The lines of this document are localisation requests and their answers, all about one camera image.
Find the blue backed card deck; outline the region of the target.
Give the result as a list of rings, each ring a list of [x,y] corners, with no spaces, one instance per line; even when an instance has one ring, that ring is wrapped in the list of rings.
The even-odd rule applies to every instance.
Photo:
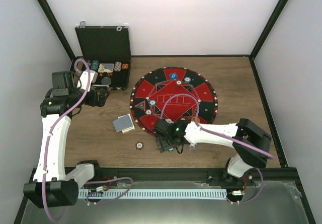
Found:
[[[128,132],[134,130],[134,124],[129,114],[118,117],[113,121],[116,132]]]

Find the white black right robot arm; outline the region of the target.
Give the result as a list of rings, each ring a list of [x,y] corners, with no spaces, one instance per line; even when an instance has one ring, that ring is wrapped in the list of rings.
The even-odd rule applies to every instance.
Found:
[[[265,168],[267,160],[273,158],[269,153],[270,134],[244,118],[238,123],[226,125],[201,124],[188,120],[174,123],[160,119],[153,133],[161,153],[184,145],[195,149],[200,143],[234,149],[236,155],[228,159],[223,172],[223,179],[229,185],[237,184],[252,168]]]

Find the red black chip stack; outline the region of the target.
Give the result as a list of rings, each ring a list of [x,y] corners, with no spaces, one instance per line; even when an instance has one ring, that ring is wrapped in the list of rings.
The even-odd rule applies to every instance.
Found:
[[[143,147],[144,147],[144,144],[142,142],[137,142],[135,147],[136,147],[137,150],[142,150]]]

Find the white purple chip stack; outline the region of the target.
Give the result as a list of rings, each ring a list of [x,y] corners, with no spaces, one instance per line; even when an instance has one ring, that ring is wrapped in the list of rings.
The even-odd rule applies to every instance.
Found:
[[[196,144],[189,144],[188,147],[189,147],[190,150],[195,150],[196,146],[197,146]]]

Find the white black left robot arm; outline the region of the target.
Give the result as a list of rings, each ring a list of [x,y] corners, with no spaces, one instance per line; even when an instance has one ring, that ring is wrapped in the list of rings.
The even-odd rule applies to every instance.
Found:
[[[78,191],[87,182],[96,186],[103,173],[95,160],[81,161],[65,172],[64,156],[73,110],[82,105],[103,107],[109,92],[105,86],[92,87],[97,72],[83,71],[78,81],[74,73],[52,74],[52,88],[40,105],[43,137],[40,158],[33,180],[24,185],[24,195],[38,208],[70,206],[76,203]]]

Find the teal chips seat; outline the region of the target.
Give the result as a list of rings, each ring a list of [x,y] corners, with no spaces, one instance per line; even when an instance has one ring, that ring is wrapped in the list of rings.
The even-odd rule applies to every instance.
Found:
[[[185,77],[184,78],[184,82],[189,83],[190,81],[191,81],[191,78],[190,77]]]
[[[150,104],[151,106],[155,106],[155,105],[156,105],[156,101],[155,101],[155,100],[150,100],[150,101],[149,101],[149,104]]]

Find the teal chips top seat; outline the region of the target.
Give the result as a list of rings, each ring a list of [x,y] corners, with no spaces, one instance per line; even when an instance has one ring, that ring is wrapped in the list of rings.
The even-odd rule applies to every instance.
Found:
[[[190,77],[185,77],[184,78],[184,82],[189,83],[190,81],[191,81],[191,78]]]

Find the blue small blind button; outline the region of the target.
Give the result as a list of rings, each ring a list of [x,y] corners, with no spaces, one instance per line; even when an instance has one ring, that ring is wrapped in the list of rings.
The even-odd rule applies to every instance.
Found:
[[[177,79],[177,77],[178,77],[178,75],[177,75],[175,72],[170,73],[170,75],[169,75],[169,78],[170,78],[171,80],[175,80],[175,79]]]

